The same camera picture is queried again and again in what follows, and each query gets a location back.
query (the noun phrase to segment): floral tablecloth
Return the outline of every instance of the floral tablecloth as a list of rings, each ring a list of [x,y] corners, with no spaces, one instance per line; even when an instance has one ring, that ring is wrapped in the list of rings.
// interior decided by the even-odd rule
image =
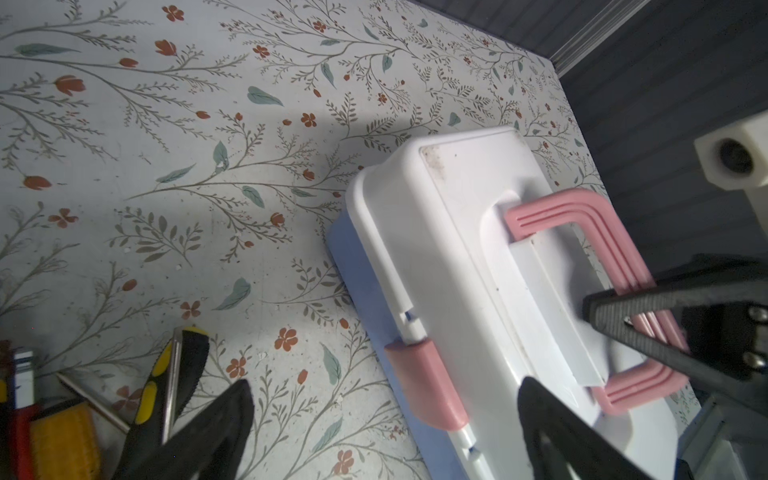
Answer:
[[[38,391],[63,370],[131,419],[195,324],[186,413],[239,378],[257,402],[241,478],[428,478],[324,235],[418,135],[513,125],[553,188],[604,194],[551,63],[402,0],[3,10],[0,337]]]

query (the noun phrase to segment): corrugated panel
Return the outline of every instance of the corrugated panel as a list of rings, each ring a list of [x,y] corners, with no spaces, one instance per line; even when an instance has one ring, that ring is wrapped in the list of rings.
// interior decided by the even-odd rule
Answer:
[[[652,270],[768,257],[742,192],[709,184],[696,137],[768,109],[764,0],[653,0],[562,79],[616,211]]]
[[[414,0],[550,57],[608,0]]]

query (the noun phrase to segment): pink latch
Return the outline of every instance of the pink latch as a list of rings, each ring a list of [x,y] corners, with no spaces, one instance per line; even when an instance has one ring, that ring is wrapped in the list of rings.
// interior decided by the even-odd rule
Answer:
[[[515,240],[566,223],[576,223],[592,244],[618,295],[656,286],[614,208],[605,198],[582,188],[571,188],[507,210],[505,219]],[[632,316],[638,331],[660,342],[688,350],[669,310]],[[654,360],[612,375],[592,394],[603,411],[618,415],[681,389],[688,377]]]
[[[397,341],[385,346],[384,351],[417,419],[448,432],[463,429],[469,423],[433,341],[426,339],[415,345]]]

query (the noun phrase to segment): metal screw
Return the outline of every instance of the metal screw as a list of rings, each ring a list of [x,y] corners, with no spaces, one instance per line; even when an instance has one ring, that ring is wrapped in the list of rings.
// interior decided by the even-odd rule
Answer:
[[[768,309],[762,306],[751,306],[747,313],[750,318],[758,323],[768,323]]]
[[[741,358],[751,369],[762,370],[768,365],[765,357],[755,352],[744,352]]]

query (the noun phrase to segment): orange flower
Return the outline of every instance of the orange flower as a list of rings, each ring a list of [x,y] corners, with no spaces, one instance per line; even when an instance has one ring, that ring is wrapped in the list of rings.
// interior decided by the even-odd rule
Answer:
[[[62,208],[58,211],[60,215],[51,215],[48,217],[49,222],[56,222],[59,228],[67,228],[67,223],[74,223],[78,220],[77,217],[69,217],[69,209]]]
[[[339,450],[337,455],[339,462],[333,466],[333,473],[336,475],[346,475],[349,473],[349,467],[355,464],[355,459],[352,458],[352,450]]]
[[[290,352],[290,347],[296,345],[298,342],[299,339],[296,338],[296,330],[290,329],[286,331],[286,328],[283,327],[280,329],[280,337],[275,340],[275,350],[279,350],[280,347],[283,347],[283,350]]]
[[[123,407],[125,407],[126,410],[134,411],[139,406],[138,400],[141,398],[141,393],[143,391],[144,389],[138,389],[131,393],[131,390],[127,385],[120,387],[115,393],[117,393],[118,396],[122,397],[124,400],[118,400],[113,403],[112,409],[115,411],[120,411]]]
[[[253,49],[253,51],[261,55],[261,58],[267,58],[270,56],[270,51],[266,47],[262,47],[261,45],[257,45],[256,48]]]
[[[176,8],[176,5],[163,7],[163,12],[168,14],[165,15],[166,18],[172,22],[175,22],[176,20],[184,20],[184,12]]]
[[[133,68],[136,65],[139,65],[139,62],[134,60],[133,58],[121,58],[118,63],[120,63],[120,65],[123,65],[126,68]]]
[[[65,75],[63,77],[59,77],[53,83],[54,85],[56,85],[56,88],[61,93],[67,94],[70,97],[72,96],[73,91],[85,90],[85,85],[83,84],[83,81],[80,78],[75,77],[74,75]]]
[[[282,225],[283,223],[286,223],[286,219],[285,217],[283,217],[283,214],[279,214],[275,212],[274,214],[272,214],[272,217],[270,217],[270,222],[272,222],[272,225],[279,228],[280,225]]]
[[[37,175],[25,177],[23,183],[25,187],[31,188],[32,190],[42,190],[51,186],[51,182],[43,177],[38,177]]]
[[[227,373],[230,374],[231,379],[236,379],[239,376],[243,376],[246,374],[245,368],[245,357],[241,356],[240,360],[232,359],[232,362],[227,366]]]
[[[137,284],[138,284],[138,282],[136,281],[135,278],[132,279],[132,280],[128,280],[126,283],[123,283],[123,291],[124,292],[130,292],[131,290],[136,288]]]
[[[174,57],[176,55],[176,45],[168,40],[158,40],[154,43],[154,46],[157,47],[155,51],[161,55],[166,57]]]
[[[192,306],[188,302],[184,302],[180,305],[180,308],[184,310],[184,313],[181,314],[181,318],[183,319],[189,319],[190,316],[193,317],[199,317],[200,311],[198,308],[200,307],[200,301],[195,300],[194,303],[192,303]]]
[[[301,117],[301,121],[307,127],[316,127],[317,126],[317,122],[315,121],[315,114],[304,114]]]

